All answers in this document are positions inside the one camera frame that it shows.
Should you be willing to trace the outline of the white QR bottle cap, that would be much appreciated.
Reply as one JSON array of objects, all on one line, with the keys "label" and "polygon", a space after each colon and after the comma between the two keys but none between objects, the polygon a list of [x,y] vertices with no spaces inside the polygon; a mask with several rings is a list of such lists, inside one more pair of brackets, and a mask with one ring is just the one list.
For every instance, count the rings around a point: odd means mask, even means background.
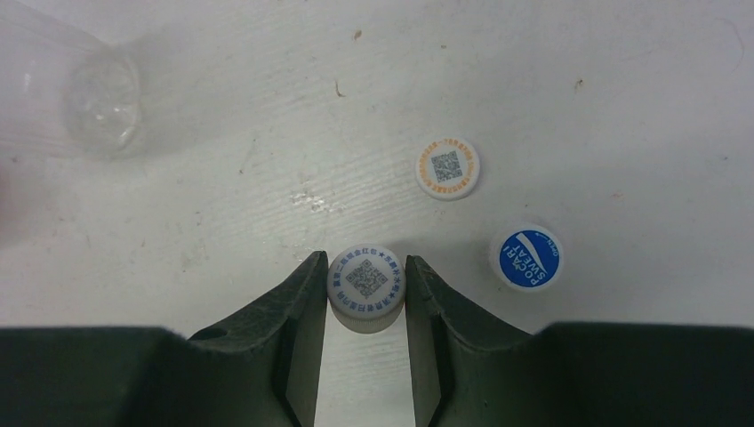
[{"label": "white QR bottle cap", "polygon": [[470,195],[481,175],[476,147],[463,138],[439,138],[421,148],[414,164],[415,180],[428,196],[454,201]]}]

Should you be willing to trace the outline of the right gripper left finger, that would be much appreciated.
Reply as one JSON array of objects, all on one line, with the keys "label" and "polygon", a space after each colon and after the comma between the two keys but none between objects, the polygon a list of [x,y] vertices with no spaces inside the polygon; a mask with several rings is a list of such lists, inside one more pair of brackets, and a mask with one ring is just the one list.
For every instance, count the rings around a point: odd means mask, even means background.
[{"label": "right gripper left finger", "polygon": [[4,426],[310,426],[327,255],[189,338],[162,327],[5,328]]}]

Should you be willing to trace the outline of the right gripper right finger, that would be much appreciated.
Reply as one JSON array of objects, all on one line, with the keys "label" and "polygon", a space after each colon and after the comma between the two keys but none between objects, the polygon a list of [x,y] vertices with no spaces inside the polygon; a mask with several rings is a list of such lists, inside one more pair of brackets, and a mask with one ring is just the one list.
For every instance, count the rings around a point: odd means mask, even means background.
[{"label": "right gripper right finger", "polygon": [[750,426],[748,328],[559,322],[528,334],[410,256],[419,426]]}]

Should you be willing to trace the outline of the white blue QR cap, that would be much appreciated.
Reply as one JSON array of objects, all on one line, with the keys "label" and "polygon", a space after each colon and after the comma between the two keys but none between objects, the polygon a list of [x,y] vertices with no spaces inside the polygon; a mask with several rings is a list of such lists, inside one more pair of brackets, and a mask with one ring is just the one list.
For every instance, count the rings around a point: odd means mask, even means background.
[{"label": "white blue QR cap", "polygon": [[404,307],[405,268],[384,246],[352,246],[332,262],[326,293],[334,316],[347,329],[379,333],[397,320]]}]

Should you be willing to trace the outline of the clear bottle blue cap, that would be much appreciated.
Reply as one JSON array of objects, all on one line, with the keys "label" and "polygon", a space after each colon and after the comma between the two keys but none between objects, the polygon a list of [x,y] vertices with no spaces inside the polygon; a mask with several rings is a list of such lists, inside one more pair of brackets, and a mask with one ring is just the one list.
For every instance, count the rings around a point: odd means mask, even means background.
[{"label": "clear bottle blue cap", "polygon": [[1,3],[1,148],[111,156],[140,126],[131,58],[18,1]]}]

